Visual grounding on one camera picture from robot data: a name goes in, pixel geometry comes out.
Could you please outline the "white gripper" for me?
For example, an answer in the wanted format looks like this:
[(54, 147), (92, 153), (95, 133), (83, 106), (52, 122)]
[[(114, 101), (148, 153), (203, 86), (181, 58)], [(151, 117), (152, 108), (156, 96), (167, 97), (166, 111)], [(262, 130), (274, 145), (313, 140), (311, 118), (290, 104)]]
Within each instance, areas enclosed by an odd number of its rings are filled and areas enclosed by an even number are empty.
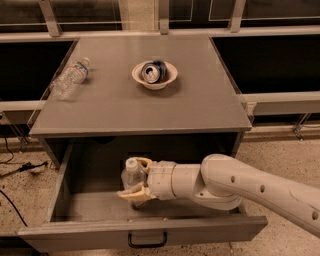
[(127, 201), (144, 202), (152, 199), (173, 200), (172, 175), (176, 164), (171, 161), (154, 162), (149, 158), (137, 157), (143, 170), (148, 174), (147, 185), (138, 183), (133, 187), (118, 191), (117, 195)]

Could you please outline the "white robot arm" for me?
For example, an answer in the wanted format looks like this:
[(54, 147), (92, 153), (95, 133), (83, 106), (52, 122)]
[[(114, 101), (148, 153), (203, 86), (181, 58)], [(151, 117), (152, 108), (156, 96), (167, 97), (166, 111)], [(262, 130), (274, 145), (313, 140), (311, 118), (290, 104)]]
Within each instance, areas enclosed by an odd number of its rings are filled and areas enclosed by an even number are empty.
[(126, 160), (118, 196), (129, 202), (189, 199), (217, 210), (231, 210), (246, 198), (258, 203), (316, 237), (320, 237), (320, 189), (282, 178), (247, 165), (233, 157), (211, 154), (200, 164), (153, 161), (143, 157)]

